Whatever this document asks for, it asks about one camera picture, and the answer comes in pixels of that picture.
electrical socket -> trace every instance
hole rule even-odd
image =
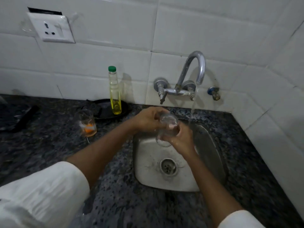
[[[38,13],[27,15],[42,41],[75,43],[66,16]]]

drain strainer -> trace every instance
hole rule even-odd
[[[161,161],[161,170],[166,175],[174,175],[177,172],[177,165],[171,158],[165,158]]]

white sleeve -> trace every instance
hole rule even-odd
[[[42,171],[0,187],[0,223],[4,214],[22,220],[22,214],[5,208],[24,208],[47,228],[67,227],[89,196],[89,184],[83,173],[69,162],[58,162]]]
[[[251,213],[246,210],[235,211],[228,215],[218,228],[265,228]]]

chrome faucet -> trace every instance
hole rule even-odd
[[[189,69],[189,66],[195,57],[199,61],[199,73],[196,77],[196,81],[195,83],[191,80],[183,82]],[[179,76],[179,80],[175,85],[174,89],[167,88],[169,83],[164,78],[160,77],[154,80],[154,89],[158,92],[161,104],[163,104],[163,102],[165,101],[167,94],[178,96],[190,96],[190,100],[194,101],[196,84],[202,84],[205,76],[205,69],[206,60],[203,53],[200,51],[194,51],[187,58],[183,70]]]

glass with orange liquid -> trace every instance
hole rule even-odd
[[[97,132],[94,114],[88,109],[82,109],[76,112],[75,118],[80,126],[80,132],[83,137],[91,137]]]

